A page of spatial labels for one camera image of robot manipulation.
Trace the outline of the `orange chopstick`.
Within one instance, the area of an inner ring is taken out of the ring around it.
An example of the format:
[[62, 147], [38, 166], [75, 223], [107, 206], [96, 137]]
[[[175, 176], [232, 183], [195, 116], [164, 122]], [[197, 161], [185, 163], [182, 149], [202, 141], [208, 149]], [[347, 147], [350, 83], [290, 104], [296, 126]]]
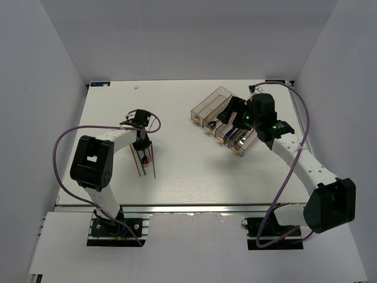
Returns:
[[139, 168], [139, 166], [138, 166], [138, 161], [136, 160], [136, 155], [135, 155], [135, 151], [134, 151], [134, 149], [133, 149], [133, 145], [130, 144], [129, 147], [130, 147], [130, 150], [131, 150], [131, 154], [132, 154], [132, 156], [133, 156], [133, 160], [134, 160], [134, 163], [135, 163], [135, 166], [136, 166], [136, 169], [137, 169], [138, 175], [139, 175], [139, 177], [141, 177], [141, 172], [140, 172], [140, 168]]

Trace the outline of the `black spoon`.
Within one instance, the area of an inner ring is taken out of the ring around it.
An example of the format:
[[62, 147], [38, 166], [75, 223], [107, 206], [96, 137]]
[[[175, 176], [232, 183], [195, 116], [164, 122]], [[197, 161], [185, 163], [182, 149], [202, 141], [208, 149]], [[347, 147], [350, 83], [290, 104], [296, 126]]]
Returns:
[[207, 123], [206, 129], [208, 131], [212, 131], [216, 128], [216, 125], [217, 125], [217, 120], [210, 121]]

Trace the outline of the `colourful rainbow spoon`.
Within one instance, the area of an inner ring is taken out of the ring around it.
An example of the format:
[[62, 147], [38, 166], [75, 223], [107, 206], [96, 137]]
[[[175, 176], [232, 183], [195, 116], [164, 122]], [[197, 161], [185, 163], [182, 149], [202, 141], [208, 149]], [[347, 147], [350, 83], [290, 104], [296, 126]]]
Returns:
[[147, 154], [145, 149], [143, 150], [143, 157], [141, 158], [141, 163], [144, 164], [144, 165], [147, 165], [147, 164], [150, 163], [150, 157]]

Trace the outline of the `green chopstick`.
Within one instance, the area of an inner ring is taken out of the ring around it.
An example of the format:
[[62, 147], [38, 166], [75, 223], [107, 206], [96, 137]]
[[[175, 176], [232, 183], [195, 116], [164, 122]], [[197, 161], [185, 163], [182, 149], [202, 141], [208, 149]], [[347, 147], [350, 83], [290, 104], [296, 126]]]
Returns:
[[154, 178], [156, 179], [156, 167], [155, 167], [155, 157], [154, 157], [154, 149], [153, 149], [153, 144], [151, 143], [151, 146], [150, 146], [150, 156], [151, 156], [151, 160], [152, 160], [152, 164], [153, 164], [153, 175], [154, 175]]
[[140, 163], [140, 166], [141, 166], [142, 172], [143, 172], [144, 176], [146, 176], [146, 171], [145, 171], [145, 168], [144, 168], [144, 164], [142, 163], [142, 158], [141, 158], [141, 156], [140, 156], [139, 151], [136, 151], [136, 154], [137, 154], [137, 156], [138, 156], [138, 160], [139, 160], [139, 163]]

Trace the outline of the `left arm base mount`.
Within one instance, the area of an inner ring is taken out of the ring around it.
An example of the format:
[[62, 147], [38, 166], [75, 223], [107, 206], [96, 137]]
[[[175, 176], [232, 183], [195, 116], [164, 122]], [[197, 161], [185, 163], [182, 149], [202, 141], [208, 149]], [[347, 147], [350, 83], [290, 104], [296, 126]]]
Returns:
[[149, 219], [124, 216], [124, 225], [92, 215], [87, 246], [140, 248], [148, 235]]

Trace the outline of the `blue plastic knife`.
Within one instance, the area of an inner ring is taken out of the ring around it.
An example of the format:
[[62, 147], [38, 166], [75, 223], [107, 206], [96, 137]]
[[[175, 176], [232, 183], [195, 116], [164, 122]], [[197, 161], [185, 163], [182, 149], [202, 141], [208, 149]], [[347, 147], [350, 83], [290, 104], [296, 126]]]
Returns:
[[233, 126], [225, 135], [224, 139], [227, 140], [237, 130], [237, 127]]

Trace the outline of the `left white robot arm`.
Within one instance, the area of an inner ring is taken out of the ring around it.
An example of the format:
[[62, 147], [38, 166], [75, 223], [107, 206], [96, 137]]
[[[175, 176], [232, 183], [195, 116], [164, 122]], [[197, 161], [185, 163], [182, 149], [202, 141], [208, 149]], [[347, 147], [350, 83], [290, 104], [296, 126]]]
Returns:
[[134, 110], [132, 117], [120, 123], [119, 130], [111, 130], [97, 137], [82, 136], [79, 139], [70, 169], [70, 177], [88, 193], [98, 206], [95, 215], [104, 222], [111, 235], [124, 230], [121, 205], [111, 190], [114, 155], [125, 147], [131, 149], [138, 174], [146, 174], [145, 166], [153, 161], [152, 142], [145, 128], [152, 114], [147, 110]]

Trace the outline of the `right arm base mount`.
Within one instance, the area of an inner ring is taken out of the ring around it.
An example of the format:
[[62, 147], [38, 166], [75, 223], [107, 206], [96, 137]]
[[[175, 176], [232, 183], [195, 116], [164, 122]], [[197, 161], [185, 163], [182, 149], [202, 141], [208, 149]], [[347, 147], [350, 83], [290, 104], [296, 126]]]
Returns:
[[[279, 250], [302, 250], [303, 243], [301, 242], [302, 233], [300, 229], [295, 230], [292, 234], [285, 237], [279, 242], [273, 243], [265, 248], [259, 248], [256, 245], [257, 233], [262, 223], [263, 218], [244, 218], [241, 221], [241, 227], [247, 232], [247, 248], [249, 251], [267, 250], [267, 251], [279, 251]], [[266, 244], [285, 233], [292, 230], [294, 226], [280, 226], [276, 221], [268, 220], [262, 230], [260, 237], [260, 244]]]

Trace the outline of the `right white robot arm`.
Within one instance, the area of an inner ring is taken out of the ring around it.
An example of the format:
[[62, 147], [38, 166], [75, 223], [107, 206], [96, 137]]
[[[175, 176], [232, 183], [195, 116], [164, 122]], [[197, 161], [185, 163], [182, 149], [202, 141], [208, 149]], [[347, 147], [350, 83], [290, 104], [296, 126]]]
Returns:
[[271, 234], [280, 235], [287, 226], [307, 226], [314, 233], [322, 233], [354, 220], [355, 183], [337, 177], [304, 148], [294, 129], [277, 118], [270, 94], [255, 94], [249, 100], [232, 97], [217, 119], [237, 129], [254, 130], [307, 190], [309, 200], [303, 205], [271, 206], [262, 221]]

